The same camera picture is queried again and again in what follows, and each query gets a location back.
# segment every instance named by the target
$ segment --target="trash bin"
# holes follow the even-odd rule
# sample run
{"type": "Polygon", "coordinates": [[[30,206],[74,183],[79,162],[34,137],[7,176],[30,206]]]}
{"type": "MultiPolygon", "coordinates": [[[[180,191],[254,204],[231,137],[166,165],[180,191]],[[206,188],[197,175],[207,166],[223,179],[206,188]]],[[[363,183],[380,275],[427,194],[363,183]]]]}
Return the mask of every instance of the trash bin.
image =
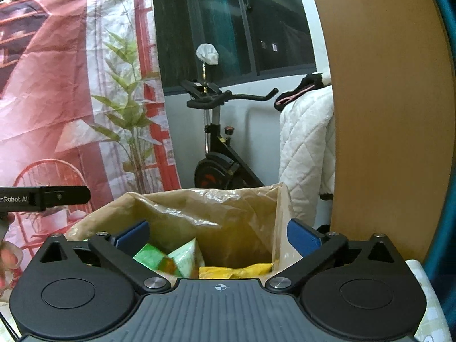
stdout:
{"type": "Polygon", "coordinates": [[[126,193],[86,216],[65,235],[68,240],[84,240],[100,231],[119,233],[147,220],[149,243],[163,253],[196,239],[207,267],[238,269],[272,263],[272,273],[262,279],[265,281],[301,259],[286,239],[286,225],[292,217],[284,184],[126,193]]]}

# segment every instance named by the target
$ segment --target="white quilted blanket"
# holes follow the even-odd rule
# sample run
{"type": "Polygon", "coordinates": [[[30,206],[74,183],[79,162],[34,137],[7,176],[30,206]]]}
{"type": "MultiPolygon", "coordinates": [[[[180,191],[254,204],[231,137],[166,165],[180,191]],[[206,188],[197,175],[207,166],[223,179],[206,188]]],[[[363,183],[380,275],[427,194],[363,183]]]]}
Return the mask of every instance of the white quilted blanket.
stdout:
{"type": "Polygon", "coordinates": [[[313,226],[319,194],[334,194],[336,169],[332,86],[309,91],[280,114],[280,182],[296,218],[313,226]]]}

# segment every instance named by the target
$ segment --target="green snack package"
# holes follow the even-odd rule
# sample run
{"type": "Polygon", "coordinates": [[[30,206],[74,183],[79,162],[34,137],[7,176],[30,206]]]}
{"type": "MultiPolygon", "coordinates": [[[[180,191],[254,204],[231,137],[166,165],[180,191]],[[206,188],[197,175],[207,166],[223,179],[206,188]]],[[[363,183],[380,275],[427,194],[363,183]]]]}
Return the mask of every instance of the green snack package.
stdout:
{"type": "Polygon", "coordinates": [[[149,243],[136,253],[133,259],[151,270],[158,270],[178,277],[182,276],[174,260],[149,243]]]}
{"type": "Polygon", "coordinates": [[[172,251],[168,257],[174,260],[184,278],[198,279],[199,268],[206,266],[196,238],[172,251]]]}

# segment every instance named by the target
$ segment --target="blue gripper pad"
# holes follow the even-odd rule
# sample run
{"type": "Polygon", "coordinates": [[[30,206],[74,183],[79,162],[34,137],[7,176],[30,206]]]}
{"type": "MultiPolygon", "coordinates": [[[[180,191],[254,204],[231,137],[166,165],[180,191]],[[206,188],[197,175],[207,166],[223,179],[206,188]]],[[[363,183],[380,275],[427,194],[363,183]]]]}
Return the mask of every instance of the blue gripper pad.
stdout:
{"type": "Polygon", "coordinates": [[[150,228],[147,221],[138,223],[133,228],[117,234],[113,245],[133,257],[149,242],[150,228]]]}
{"type": "Polygon", "coordinates": [[[286,235],[288,242],[298,251],[302,257],[310,255],[313,251],[322,245],[322,237],[319,232],[313,228],[299,223],[295,219],[288,222],[286,235]]]}

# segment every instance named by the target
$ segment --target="metal screw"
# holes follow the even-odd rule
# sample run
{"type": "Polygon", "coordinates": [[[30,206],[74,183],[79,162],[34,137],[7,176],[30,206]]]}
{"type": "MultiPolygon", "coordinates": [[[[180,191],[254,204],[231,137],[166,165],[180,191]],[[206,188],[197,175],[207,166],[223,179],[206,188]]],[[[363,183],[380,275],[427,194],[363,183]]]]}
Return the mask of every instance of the metal screw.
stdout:
{"type": "Polygon", "coordinates": [[[291,285],[291,280],[279,276],[277,278],[272,278],[269,281],[269,285],[275,289],[284,289],[288,288],[291,285]]]}
{"type": "Polygon", "coordinates": [[[147,288],[159,289],[159,288],[163,288],[166,285],[166,280],[163,278],[147,278],[144,281],[144,285],[147,288]]]}

